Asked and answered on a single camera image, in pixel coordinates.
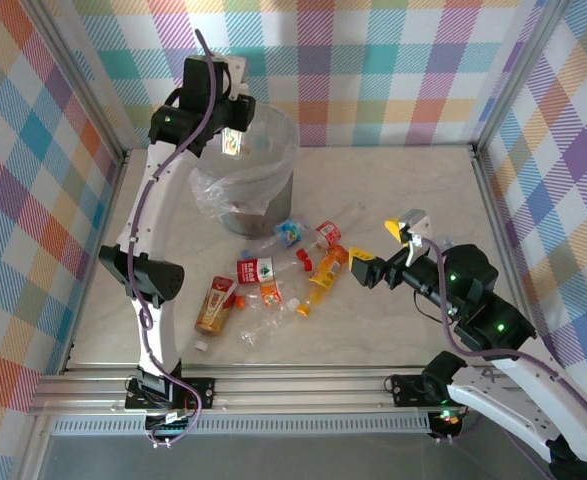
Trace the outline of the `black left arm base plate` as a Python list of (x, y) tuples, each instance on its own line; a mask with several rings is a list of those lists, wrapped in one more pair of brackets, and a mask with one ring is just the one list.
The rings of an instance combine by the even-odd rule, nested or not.
[[(203, 409), (211, 409), (214, 399), (213, 378), (184, 378), (183, 382), (195, 390)], [(165, 411), (176, 409), (195, 410), (195, 395), (182, 386), (163, 377), (129, 377), (125, 381), (124, 408), (126, 410)]]

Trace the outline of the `orange juice bottle yellow label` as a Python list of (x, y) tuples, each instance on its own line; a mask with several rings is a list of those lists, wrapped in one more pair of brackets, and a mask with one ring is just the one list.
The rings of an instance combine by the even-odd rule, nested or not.
[(348, 251), (341, 245), (334, 245), (326, 251), (306, 282), (303, 298), (296, 309), (299, 315), (308, 317), (312, 309), (326, 299), (348, 259)]

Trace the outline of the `water bottle red green label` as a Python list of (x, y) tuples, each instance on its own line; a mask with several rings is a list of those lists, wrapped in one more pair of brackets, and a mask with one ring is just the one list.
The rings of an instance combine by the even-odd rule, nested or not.
[(312, 262), (310, 259), (275, 261), (272, 257), (263, 257), (238, 260), (235, 267), (239, 284), (256, 284), (270, 281), (293, 267), (310, 272)]

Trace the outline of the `brown tea bottle gold label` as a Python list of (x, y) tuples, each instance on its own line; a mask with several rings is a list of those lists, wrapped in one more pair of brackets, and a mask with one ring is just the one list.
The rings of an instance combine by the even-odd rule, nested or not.
[(194, 348), (205, 352), (209, 341), (219, 337), (235, 305), (238, 284), (231, 278), (215, 276), (194, 324)]

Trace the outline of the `long aluminium base rail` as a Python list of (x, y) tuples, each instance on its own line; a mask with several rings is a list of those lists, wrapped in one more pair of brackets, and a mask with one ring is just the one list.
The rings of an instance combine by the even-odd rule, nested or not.
[[(437, 396), (450, 399), (444, 407), (395, 407), (384, 387), (391, 374), (418, 374), (415, 368), (313, 366), (201, 366), (185, 371), (186, 378), (213, 378), (214, 399), (204, 414), (320, 414), (371, 413), (394, 410), (436, 412), (466, 407), (491, 415), (518, 414), (551, 420), (574, 414), (579, 403), (561, 378), (551, 382), (514, 370), (466, 367), (454, 374)], [(30, 408), (33, 414), (149, 414), (169, 411), (126, 410), (125, 381), (135, 377), (129, 366), (74, 369), (44, 377)]]

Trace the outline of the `aluminium table side rail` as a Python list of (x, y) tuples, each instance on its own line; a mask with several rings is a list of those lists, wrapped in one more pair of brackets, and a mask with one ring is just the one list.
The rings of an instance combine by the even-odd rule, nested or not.
[(476, 148), (471, 148), (469, 155), (497, 245), (501, 272), (510, 293), (508, 300), (496, 290), (483, 297), (482, 309), (468, 321), (472, 328), (469, 349), (475, 356), (504, 371), (510, 369), (554, 382), (559, 377), (557, 362), (528, 316), (528, 301), (516, 278), (512, 249), (500, 218), (496, 195), (489, 185), (486, 160)]
[(99, 224), (98, 236), (96, 237), (95, 243), (95, 251), (90, 258), (90, 263), (88, 264), (86, 271), (86, 277), (83, 280), (82, 287), (79, 292), (77, 310), (69, 326), (68, 335), (64, 344), (64, 351), (57, 367), (57, 375), (64, 375), (69, 370), (69, 365), (71, 364), (72, 356), (77, 343), (76, 338), (82, 323), (82, 316), (84, 314), (90, 288), (97, 270), (99, 249), (108, 235), (110, 223), (112, 221), (113, 213), (120, 196), (122, 184), (126, 176), (128, 165), (130, 163), (130, 158), (134, 151), (135, 148), (123, 150), (122, 156), (118, 160), (117, 169), (113, 178), (114, 183), (106, 203), (104, 214)]

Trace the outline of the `wired terminal connector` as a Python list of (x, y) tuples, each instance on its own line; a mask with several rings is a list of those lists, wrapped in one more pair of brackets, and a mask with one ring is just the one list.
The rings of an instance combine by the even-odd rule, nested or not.
[(169, 411), (164, 415), (145, 418), (144, 431), (154, 449), (171, 448), (195, 426), (194, 415), (186, 410)]

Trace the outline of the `crushed bottle colourful blue label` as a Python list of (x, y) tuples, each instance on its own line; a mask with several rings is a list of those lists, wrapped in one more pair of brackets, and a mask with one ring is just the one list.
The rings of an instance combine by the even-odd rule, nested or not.
[(277, 255), (300, 243), (308, 229), (309, 225), (302, 216), (292, 215), (276, 224), (272, 233), (265, 240), (259, 241), (256, 246), (243, 250), (240, 257), (247, 260)]

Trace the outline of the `cola bottle red label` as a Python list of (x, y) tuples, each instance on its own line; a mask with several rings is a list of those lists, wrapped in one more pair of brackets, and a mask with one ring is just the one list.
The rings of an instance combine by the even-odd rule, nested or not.
[(327, 220), (312, 231), (311, 236), (296, 251), (296, 257), (298, 260), (309, 259), (312, 251), (317, 249), (326, 250), (337, 244), (341, 237), (342, 232), (338, 225)]

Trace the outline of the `small bottle orange cap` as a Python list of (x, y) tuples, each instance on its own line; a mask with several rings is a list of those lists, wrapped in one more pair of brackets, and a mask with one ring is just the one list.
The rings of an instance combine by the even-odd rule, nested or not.
[(249, 308), (272, 307), (282, 301), (282, 294), (276, 280), (260, 284), (240, 286), (237, 290), (234, 306), (240, 310)]

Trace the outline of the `aluminium upright frame post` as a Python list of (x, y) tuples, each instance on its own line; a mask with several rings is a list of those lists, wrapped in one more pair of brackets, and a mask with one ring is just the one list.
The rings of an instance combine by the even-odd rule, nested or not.
[(488, 149), (571, 1), (533, 1), (473, 133), (470, 145), (475, 153)]
[(76, 62), (72, 49), (67, 45), (63, 35), (57, 28), (54, 17), (47, 9), (44, 0), (19, 0), (19, 3), (32, 20), (36, 30), (43, 37), (58, 68), (84, 107), (97, 133), (105, 142), (107, 150), (115, 158), (125, 159), (129, 148), (126, 148), (118, 139), (114, 128), (99, 104), (98, 98), (92, 91), (89, 81)]

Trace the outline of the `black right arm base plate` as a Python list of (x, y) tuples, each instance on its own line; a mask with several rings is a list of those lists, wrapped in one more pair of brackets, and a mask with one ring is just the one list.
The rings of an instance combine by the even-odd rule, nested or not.
[(444, 407), (453, 405), (450, 399), (427, 390), (418, 374), (388, 375), (383, 381), (385, 391), (393, 398), (395, 407)]

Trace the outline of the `crushed clear bottle white cap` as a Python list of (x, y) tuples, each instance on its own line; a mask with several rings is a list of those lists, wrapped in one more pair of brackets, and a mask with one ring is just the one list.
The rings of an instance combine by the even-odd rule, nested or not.
[(245, 295), (236, 301), (240, 309), (240, 337), (250, 346), (272, 336), (276, 329), (295, 312), (300, 305), (297, 298), (266, 305), (261, 298)]

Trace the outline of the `clear bottle bird label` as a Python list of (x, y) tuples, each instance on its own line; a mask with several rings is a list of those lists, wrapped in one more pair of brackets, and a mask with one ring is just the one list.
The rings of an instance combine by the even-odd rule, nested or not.
[(251, 151), (251, 142), (246, 132), (229, 127), (221, 131), (221, 152), (223, 154), (239, 158), (242, 155), (249, 155)]

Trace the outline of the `small lit controller board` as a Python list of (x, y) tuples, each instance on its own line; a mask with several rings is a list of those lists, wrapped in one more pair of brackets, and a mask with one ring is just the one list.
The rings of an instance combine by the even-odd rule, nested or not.
[(445, 407), (436, 411), (434, 416), (437, 421), (441, 421), (445, 425), (455, 425), (460, 423), (466, 414), (466, 407)]

